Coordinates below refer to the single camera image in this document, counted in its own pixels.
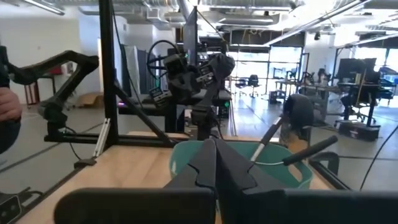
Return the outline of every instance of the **white cable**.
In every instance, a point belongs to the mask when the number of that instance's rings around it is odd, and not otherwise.
[[[266,163],[266,162],[254,162],[258,165],[265,165],[265,166],[277,166],[283,164],[283,162],[275,162],[275,163]]]

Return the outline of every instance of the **computer monitor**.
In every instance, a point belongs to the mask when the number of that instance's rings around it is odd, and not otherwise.
[[[184,51],[188,54],[188,64],[198,65],[198,11],[195,6],[183,27]]]
[[[343,80],[345,78],[355,80],[356,74],[365,75],[365,80],[374,82],[375,73],[374,66],[376,58],[342,58],[338,67],[337,78]]]
[[[337,78],[340,80],[344,78],[355,79],[357,73],[362,73],[364,70],[364,63],[356,58],[342,58],[338,67]]]

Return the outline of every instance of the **black handle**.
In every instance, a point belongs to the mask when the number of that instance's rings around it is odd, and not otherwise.
[[[328,139],[325,139],[321,142],[318,142],[314,144],[313,146],[310,146],[296,154],[293,154],[289,157],[286,157],[285,159],[282,159],[282,162],[284,163],[285,166],[291,165],[295,162],[301,161],[305,158],[308,158],[312,155],[314,155],[317,152],[320,152],[327,147],[331,146],[332,144],[336,143],[338,141],[336,136],[329,137]]]
[[[284,115],[279,116],[271,125],[271,127],[267,130],[265,135],[262,137],[260,143],[266,146],[285,120],[286,116]]]

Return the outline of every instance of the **person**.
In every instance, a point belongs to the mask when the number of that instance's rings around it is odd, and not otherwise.
[[[21,128],[22,106],[8,87],[0,87],[0,154],[16,141]]]
[[[7,62],[6,48],[0,46],[0,154],[15,143],[21,128],[22,115],[18,96],[10,90]]]

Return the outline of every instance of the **person's hand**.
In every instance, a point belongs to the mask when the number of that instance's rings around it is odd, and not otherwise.
[[[0,121],[17,120],[21,117],[22,106],[18,96],[9,88],[0,88]]]

